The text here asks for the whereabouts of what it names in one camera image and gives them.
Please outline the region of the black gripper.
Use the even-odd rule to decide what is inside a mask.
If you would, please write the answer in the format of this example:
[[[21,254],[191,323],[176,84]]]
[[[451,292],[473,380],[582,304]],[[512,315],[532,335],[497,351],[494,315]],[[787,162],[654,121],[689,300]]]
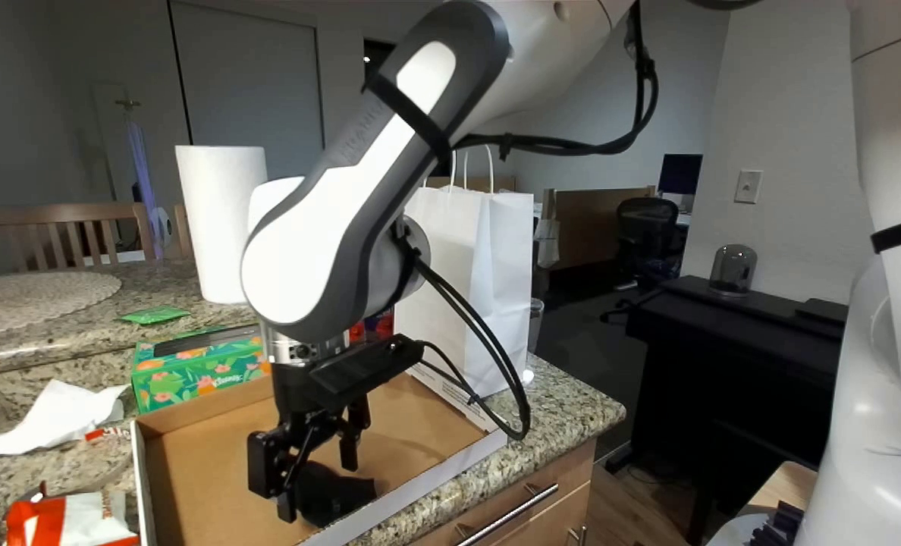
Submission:
[[[249,488],[278,498],[278,516],[296,522],[297,475],[306,461],[343,475],[358,471],[358,444],[371,427],[368,395],[422,362],[422,344],[404,335],[328,350],[306,367],[274,367],[281,423],[245,436]]]

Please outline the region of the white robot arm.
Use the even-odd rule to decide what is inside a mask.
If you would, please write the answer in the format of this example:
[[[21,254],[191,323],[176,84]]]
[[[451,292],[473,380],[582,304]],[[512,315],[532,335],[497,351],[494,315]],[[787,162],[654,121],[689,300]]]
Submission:
[[[855,280],[827,461],[798,546],[901,546],[901,0],[845,0],[870,250]],[[363,82],[345,130],[249,225],[240,286],[274,369],[306,380],[420,286],[397,250],[422,175],[486,125],[582,73],[640,0],[440,0]]]

